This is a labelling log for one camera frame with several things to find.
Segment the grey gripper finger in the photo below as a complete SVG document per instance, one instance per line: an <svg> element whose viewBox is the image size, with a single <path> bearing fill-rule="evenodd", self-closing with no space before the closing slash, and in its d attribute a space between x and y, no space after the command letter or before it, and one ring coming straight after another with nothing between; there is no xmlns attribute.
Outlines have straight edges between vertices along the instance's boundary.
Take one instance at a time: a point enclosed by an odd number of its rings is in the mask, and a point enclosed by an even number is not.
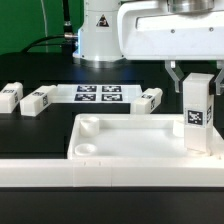
<svg viewBox="0 0 224 224"><path fill-rule="evenodd" d="M222 95L224 93L224 60L218 61L216 65L219 73L214 80L214 94Z"/></svg>
<svg viewBox="0 0 224 224"><path fill-rule="evenodd" d="M177 61L174 60L166 60L165 61L165 69L174 81L175 92L181 92L181 80L184 77L184 73L182 72Z"/></svg>

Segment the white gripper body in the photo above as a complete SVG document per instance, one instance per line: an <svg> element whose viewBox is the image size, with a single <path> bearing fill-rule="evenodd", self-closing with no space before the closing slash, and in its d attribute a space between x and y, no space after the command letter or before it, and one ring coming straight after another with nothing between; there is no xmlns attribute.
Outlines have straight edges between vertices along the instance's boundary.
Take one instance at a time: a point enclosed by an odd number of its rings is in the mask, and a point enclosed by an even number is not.
<svg viewBox="0 0 224 224"><path fill-rule="evenodd" d="M118 39L128 60L224 60L224 0L207 10L174 12L169 0L123 4Z"/></svg>

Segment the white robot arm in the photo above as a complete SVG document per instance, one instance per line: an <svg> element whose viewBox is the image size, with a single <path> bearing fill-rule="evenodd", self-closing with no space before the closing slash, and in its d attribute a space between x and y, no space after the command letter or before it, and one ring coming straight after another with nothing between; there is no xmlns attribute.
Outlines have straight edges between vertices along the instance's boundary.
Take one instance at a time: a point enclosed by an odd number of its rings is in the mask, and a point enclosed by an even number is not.
<svg viewBox="0 0 224 224"><path fill-rule="evenodd" d="M213 60L224 92L224 0L84 0L76 63L96 68L128 60L163 60L180 89L179 61Z"/></svg>

